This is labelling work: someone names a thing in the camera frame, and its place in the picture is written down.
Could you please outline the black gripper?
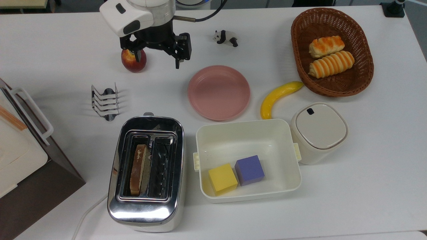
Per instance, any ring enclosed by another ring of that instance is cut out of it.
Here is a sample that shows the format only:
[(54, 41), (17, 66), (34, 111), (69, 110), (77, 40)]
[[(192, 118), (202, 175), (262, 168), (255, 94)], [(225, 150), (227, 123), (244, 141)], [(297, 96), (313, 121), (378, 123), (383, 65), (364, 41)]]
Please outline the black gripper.
[(135, 40), (131, 40), (133, 34), (120, 37), (120, 46), (123, 50), (129, 50), (137, 62), (141, 60), (141, 50), (150, 48), (168, 52), (175, 59), (175, 68), (180, 68), (180, 63), (190, 60), (192, 47), (190, 34), (187, 32), (175, 35), (173, 32), (173, 21), (151, 26), (135, 32)]

